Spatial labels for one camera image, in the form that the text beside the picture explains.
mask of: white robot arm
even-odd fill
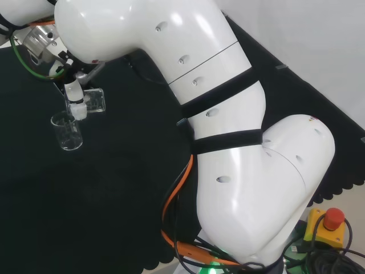
[[[152,58],[195,140],[221,142],[198,154],[202,230],[240,263],[277,261],[334,157],[335,143],[330,130],[307,115],[273,125],[262,143],[261,135],[243,142],[261,130],[265,93],[258,81],[242,85],[251,64],[216,4],[58,0],[55,20],[64,45],[84,63],[136,49]]]

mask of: glass beaker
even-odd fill
[[[59,145],[63,150],[77,150],[83,143],[81,131],[75,118],[66,111],[55,114],[51,123]]]

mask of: screw hole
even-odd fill
[[[228,177],[228,176],[218,177],[217,182],[219,182],[219,183],[229,183],[230,182],[230,177]]]
[[[161,22],[157,25],[157,27],[155,27],[155,30],[156,30],[156,32],[159,33],[161,31],[163,31],[164,29],[166,29],[166,27],[167,27],[167,22]]]
[[[297,157],[298,162],[300,162],[300,164],[302,164],[304,162],[303,158],[300,157],[299,155],[297,155],[296,157]]]
[[[205,114],[205,116],[207,116],[207,117],[213,117],[213,116],[216,116],[216,115],[218,114],[218,112],[219,112],[219,109],[217,109],[217,108],[213,108],[213,109],[209,110],[209,111]]]

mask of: black cloth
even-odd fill
[[[310,114],[335,136],[336,158],[315,199],[362,184],[364,131],[290,70],[275,70],[281,63],[233,28],[261,70],[263,129],[291,114]],[[140,274],[171,261],[160,236],[161,201],[190,151],[176,127],[183,116],[170,90],[141,80],[122,59],[109,63],[95,81],[107,111],[81,122],[83,147],[65,152],[50,123],[63,110],[61,94],[32,78],[11,49],[0,57],[0,272]],[[141,74],[163,82],[145,55],[135,58]],[[180,196],[183,241],[200,230],[196,187],[195,167]]]

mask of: red button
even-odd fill
[[[327,210],[323,225],[328,230],[334,231],[344,222],[344,213],[338,208]]]

